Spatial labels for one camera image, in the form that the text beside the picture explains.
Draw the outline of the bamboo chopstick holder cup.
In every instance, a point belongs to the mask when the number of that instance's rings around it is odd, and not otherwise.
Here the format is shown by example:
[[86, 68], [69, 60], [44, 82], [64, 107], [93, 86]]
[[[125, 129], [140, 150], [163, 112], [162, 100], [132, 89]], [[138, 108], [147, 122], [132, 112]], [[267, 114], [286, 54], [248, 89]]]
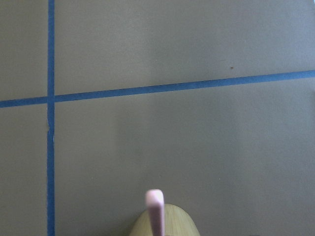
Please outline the bamboo chopstick holder cup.
[[[172, 205], [164, 205], [164, 232], [166, 236], [199, 236], [193, 219], [182, 208]], [[135, 221], [130, 236], [152, 236], [150, 218], [147, 210], [142, 212]]]

